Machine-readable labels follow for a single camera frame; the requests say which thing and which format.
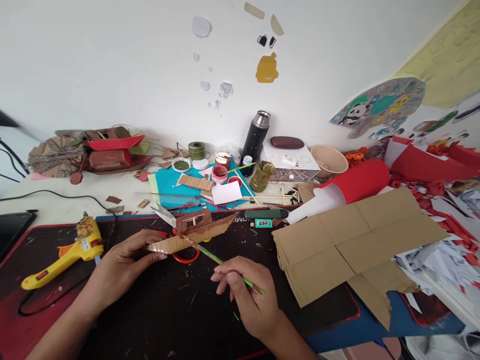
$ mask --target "left hand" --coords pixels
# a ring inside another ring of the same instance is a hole
[[[101,259],[72,306],[83,316],[98,317],[120,299],[150,265],[167,258],[167,255],[158,252],[149,253],[138,261],[131,257],[145,245],[164,239],[156,231],[144,230],[112,247]]]

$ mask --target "beige bowl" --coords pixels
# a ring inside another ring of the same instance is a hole
[[[349,169],[349,162],[345,156],[327,145],[314,145],[310,153],[320,167],[320,172],[316,175],[320,179],[330,177],[332,174],[341,174]]]

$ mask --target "panda sticker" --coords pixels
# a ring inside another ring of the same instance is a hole
[[[347,124],[349,126],[354,125],[360,119],[360,117],[362,117],[363,114],[369,110],[369,108],[370,104],[367,104],[366,102],[356,103],[351,107],[339,124]]]

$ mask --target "black desk mat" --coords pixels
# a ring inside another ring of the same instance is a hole
[[[217,212],[212,213],[212,217],[218,220],[230,214]],[[271,229],[256,229],[257,235],[254,235],[250,222],[241,220],[237,219],[225,234],[204,246],[223,260],[241,255],[268,267],[275,282],[278,305],[301,334],[308,335],[360,316],[345,284],[300,309],[278,265]],[[99,222],[98,226],[105,237],[112,222]],[[141,229],[168,232],[171,228],[156,216],[120,220],[111,245]],[[54,262],[58,258],[56,247],[71,244],[75,235],[72,225],[34,228],[0,267],[0,308],[3,309],[0,328],[4,329],[0,331],[0,355],[4,360],[24,358],[16,356],[21,353],[19,349],[30,351],[83,287],[82,283],[41,314],[28,318],[16,315],[18,302],[25,294],[20,288],[23,278]],[[185,258],[192,254],[192,249],[180,253]],[[238,359],[264,350],[263,344],[250,336],[237,320],[240,313],[236,303],[230,303],[228,291],[215,294],[217,283],[211,282],[210,276],[216,265],[204,255],[190,265],[180,264],[171,256],[152,265],[100,316],[80,359],[166,359],[169,355],[171,359],[173,354],[173,359]],[[49,304],[91,273],[94,266],[93,261],[78,261],[39,289],[23,310],[30,312]],[[9,336],[16,337],[15,332],[26,332],[26,335],[17,334],[23,336],[22,340],[12,344]]]

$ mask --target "hand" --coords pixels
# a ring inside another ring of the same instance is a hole
[[[151,252],[135,261],[131,256],[140,248],[164,240],[153,230],[144,230],[115,245],[101,259],[72,306],[84,316],[96,318],[116,302],[150,265],[167,258]]]
[[[219,282],[217,294],[230,285],[230,301],[236,299],[245,329],[264,344],[275,337],[279,322],[285,317],[277,303],[277,293],[270,271],[263,265],[237,256],[214,269],[211,280]],[[242,277],[265,291],[259,294],[244,283]]]

